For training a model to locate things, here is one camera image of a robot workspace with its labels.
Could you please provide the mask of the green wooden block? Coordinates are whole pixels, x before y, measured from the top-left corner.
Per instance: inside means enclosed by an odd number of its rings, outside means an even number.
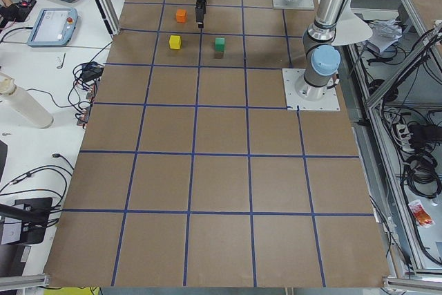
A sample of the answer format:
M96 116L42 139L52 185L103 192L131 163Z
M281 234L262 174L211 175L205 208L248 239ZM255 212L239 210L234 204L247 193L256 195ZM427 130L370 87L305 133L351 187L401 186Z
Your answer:
M216 37L214 41L214 47L216 52L223 53L225 51L225 38L224 37Z

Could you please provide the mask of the white cylindrical bottle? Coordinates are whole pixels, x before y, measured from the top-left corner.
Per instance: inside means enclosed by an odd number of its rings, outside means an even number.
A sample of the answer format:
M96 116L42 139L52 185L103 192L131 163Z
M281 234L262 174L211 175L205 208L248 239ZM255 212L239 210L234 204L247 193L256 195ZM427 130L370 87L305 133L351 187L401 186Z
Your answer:
M54 118L27 90L16 85L15 80L1 73L1 96L18 114L39 129L52 125Z

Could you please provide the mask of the yellow wooden block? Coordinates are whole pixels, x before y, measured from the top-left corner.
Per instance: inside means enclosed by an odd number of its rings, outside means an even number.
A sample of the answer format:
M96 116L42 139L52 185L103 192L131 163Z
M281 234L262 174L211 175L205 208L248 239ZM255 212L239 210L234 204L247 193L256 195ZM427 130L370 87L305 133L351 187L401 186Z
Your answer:
M171 35L169 37L169 47L172 50L179 50L182 47L182 38L179 35Z

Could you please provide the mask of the lower teach pendant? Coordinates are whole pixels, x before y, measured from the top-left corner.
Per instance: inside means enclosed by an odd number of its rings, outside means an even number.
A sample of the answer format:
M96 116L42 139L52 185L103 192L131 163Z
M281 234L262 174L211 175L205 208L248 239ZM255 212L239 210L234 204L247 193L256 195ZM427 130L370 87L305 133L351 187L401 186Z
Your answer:
M44 8L31 30L30 47L63 47L71 40L78 20L75 8Z

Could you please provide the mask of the orange wooden block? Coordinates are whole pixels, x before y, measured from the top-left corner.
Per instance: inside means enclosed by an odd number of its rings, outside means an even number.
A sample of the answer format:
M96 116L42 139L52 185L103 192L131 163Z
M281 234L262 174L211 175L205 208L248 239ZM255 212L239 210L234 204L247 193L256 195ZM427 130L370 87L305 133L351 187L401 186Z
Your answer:
M175 20L177 23L186 23L187 22L187 10L178 8L175 13Z

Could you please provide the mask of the black monitor stand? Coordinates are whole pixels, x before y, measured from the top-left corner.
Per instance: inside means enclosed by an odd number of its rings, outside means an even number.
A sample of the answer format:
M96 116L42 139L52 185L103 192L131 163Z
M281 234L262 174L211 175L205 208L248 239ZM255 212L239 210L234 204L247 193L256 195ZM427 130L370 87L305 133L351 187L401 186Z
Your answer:
M15 200L1 204L1 244L36 245L44 241L52 198Z

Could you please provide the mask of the metal hex key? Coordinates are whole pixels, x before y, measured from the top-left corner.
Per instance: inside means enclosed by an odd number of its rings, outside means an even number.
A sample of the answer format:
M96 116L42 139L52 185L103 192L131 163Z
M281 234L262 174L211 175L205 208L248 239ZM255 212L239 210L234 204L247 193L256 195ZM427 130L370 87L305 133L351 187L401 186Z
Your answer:
M62 69L64 67L65 59L66 59L66 53L64 53L62 56L57 58L56 69Z

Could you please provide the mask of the red snack packet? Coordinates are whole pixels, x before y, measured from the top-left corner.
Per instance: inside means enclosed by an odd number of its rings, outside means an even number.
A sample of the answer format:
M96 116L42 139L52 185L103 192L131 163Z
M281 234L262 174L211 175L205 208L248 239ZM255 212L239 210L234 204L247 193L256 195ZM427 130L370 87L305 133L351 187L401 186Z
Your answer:
M430 227L434 224L433 219L424 209L424 206L420 200L413 200L409 202L408 207L419 226Z

